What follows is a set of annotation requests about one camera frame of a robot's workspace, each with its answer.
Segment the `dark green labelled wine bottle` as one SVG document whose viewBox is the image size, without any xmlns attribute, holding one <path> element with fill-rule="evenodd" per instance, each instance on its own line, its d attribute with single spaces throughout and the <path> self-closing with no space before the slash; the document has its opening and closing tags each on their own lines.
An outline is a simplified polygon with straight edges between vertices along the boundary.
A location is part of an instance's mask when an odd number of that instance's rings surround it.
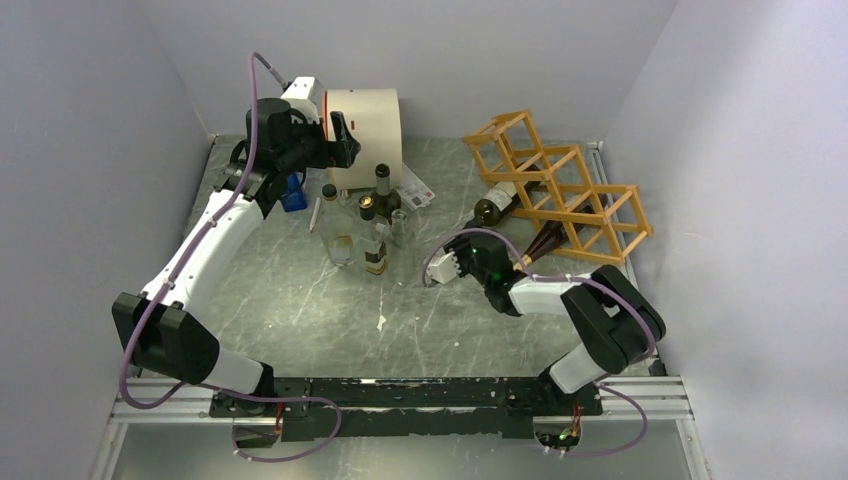
<svg viewBox="0 0 848 480">
<path fill-rule="evenodd" d="M 372 192 L 372 199 L 376 213 L 384 217 L 389 223 L 393 222 L 392 214 L 401 208 L 399 193 L 392 187 L 391 170 L 385 163 L 375 167 L 376 187 Z"/>
</svg>

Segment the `blue rectangular box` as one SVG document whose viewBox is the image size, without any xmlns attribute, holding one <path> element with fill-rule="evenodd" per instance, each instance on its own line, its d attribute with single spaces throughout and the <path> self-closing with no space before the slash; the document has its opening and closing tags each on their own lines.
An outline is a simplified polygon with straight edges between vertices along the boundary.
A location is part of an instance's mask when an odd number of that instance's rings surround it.
<svg viewBox="0 0 848 480">
<path fill-rule="evenodd" d="M 287 177 L 285 192 L 280 197 L 280 203 L 285 212 L 296 212 L 305 210 L 308 201 L 305 194 L 305 172 L 297 172 Z"/>
</svg>

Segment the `large clear glass bottle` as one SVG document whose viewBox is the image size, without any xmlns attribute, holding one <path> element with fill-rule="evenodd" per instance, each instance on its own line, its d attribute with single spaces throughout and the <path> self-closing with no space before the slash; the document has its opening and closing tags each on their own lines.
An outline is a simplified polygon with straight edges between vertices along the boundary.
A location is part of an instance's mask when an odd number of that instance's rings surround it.
<svg viewBox="0 0 848 480">
<path fill-rule="evenodd" d="M 356 263 L 354 245 L 354 218 L 332 183 L 324 184 L 321 189 L 322 205 L 316 228 L 321 237 L 329 261 L 338 267 Z"/>
</svg>

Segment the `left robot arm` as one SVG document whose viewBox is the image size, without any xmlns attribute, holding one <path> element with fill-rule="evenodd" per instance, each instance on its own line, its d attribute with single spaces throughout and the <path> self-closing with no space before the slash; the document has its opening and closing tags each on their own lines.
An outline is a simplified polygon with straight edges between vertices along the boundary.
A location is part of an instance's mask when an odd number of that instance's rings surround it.
<svg viewBox="0 0 848 480">
<path fill-rule="evenodd" d="M 277 400 L 272 367 L 222 347 L 199 318 L 235 253 L 286 192 L 289 176 L 349 168 L 361 145 L 342 112 L 310 121 L 281 98 L 253 101 L 246 124 L 247 139 L 233 150 L 189 236 L 140 293 L 116 298 L 112 315 L 125 367 L 225 390 L 261 416 Z"/>
</svg>

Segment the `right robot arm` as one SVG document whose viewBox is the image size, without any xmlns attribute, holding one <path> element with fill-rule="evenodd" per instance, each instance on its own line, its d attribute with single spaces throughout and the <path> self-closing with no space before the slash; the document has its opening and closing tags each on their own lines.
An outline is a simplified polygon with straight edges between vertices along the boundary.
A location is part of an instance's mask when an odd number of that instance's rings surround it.
<svg viewBox="0 0 848 480">
<path fill-rule="evenodd" d="M 513 262 L 514 245 L 486 228 L 452 234 L 427 260 L 426 282 L 445 284 L 472 276 L 494 310 L 510 316 L 547 314 L 569 319 L 579 343 L 544 372 L 542 406 L 562 414 L 578 390 L 621 373 L 653 354 L 665 336 L 664 320 L 636 286 L 612 265 L 562 277 L 530 273 L 524 260 Z"/>
</svg>

